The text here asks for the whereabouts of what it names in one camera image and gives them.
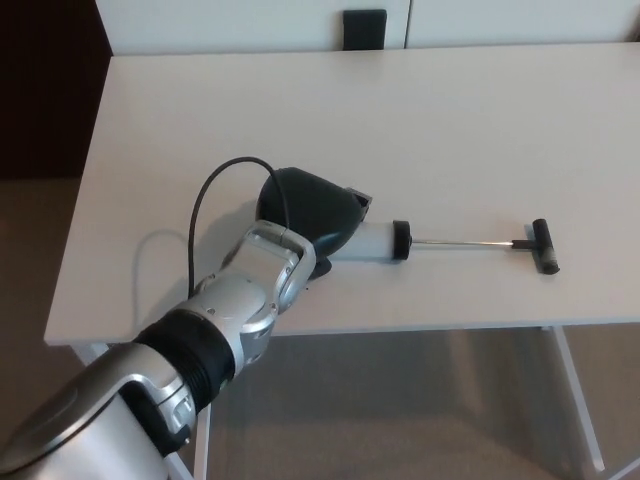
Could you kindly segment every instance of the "table leg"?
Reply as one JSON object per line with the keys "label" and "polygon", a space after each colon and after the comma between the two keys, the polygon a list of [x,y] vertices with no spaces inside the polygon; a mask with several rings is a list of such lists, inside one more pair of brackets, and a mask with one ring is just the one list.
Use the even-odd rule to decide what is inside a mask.
{"label": "table leg", "polygon": [[164,462],[167,464],[171,480],[193,480],[193,475],[177,453],[168,455]]}
{"label": "table leg", "polygon": [[207,463],[209,461],[209,435],[211,429],[211,405],[198,415],[196,428],[196,453],[193,460],[193,477],[195,480],[207,480]]}
{"label": "table leg", "polygon": [[600,473],[604,471],[604,460],[600,452],[600,446],[598,445],[598,439],[595,429],[593,428],[591,416],[589,415],[589,409],[587,408],[582,386],[580,385],[578,372],[573,363],[567,337],[565,336],[563,327],[550,327],[547,331],[552,336],[558,351],[562,370],[567,380],[572,403],[578,419],[578,430],[583,444],[582,447],[586,450],[584,456],[587,460],[585,460],[585,463],[588,463],[588,465],[584,465],[586,467],[585,475],[587,475],[590,469],[595,469],[595,473]]}

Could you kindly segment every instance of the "floor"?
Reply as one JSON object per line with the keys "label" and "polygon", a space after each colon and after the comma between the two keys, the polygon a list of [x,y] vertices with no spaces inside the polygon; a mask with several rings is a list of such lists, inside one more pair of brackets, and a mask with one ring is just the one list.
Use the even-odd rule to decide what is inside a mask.
{"label": "floor", "polygon": [[[0,442],[81,368],[42,341],[76,192],[0,182]],[[640,325],[567,335],[606,479],[640,456]],[[209,478],[585,478],[548,347],[536,329],[275,338],[215,403]]]}

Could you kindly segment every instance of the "robotic arm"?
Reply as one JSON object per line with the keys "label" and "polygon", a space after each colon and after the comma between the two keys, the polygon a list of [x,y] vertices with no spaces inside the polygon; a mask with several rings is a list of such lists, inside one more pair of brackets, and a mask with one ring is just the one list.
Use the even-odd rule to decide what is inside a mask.
{"label": "robotic arm", "polygon": [[14,434],[6,480],[164,480],[163,457],[267,347],[316,268],[314,245],[259,220],[217,276],[132,342],[87,367]]}

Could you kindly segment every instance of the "black pump cap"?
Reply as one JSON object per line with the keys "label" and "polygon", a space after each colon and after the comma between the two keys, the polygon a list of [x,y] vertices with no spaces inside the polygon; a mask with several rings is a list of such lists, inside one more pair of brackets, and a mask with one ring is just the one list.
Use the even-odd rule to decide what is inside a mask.
{"label": "black pump cap", "polygon": [[411,250],[411,227],[404,220],[393,221],[393,259],[406,260]]}
{"label": "black pump cap", "polygon": [[551,233],[549,233],[547,221],[544,218],[539,218],[534,220],[532,226],[538,254],[540,255],[542,273],[554,275],[560,271],[560,267],[558,267],[558,260],[556,259],[553,242],[551,242]]}

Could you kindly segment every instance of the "metal rod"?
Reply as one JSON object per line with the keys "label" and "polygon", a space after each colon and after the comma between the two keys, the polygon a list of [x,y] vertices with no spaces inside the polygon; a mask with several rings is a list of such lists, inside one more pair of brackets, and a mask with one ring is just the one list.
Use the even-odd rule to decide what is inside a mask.
{"label": "metal rod", "polygon": [[481,247],[512,247],[513,242],[453,242],[449,240],[413,239],[414,245],[476,245]]}

